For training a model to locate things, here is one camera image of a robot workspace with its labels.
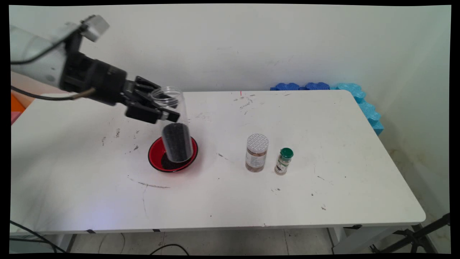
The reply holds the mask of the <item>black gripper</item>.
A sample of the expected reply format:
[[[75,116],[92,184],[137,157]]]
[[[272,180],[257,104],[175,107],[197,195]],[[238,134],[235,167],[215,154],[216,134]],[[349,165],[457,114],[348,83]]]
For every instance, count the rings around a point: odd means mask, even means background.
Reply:
[[[125,116],[139,121],[155,124],[158,120],[179,121],[180,113],[175,109],[179,106],[177,98],[155,98],[155,92],[161,86],[143,77],[136,76],[133,95],[126,95],[125,87],[130,85],[128,73],[100,60],[94,60],[90,73],[90,88],[94,93],[90,99],[114,106],[118,103],[127,108]]]

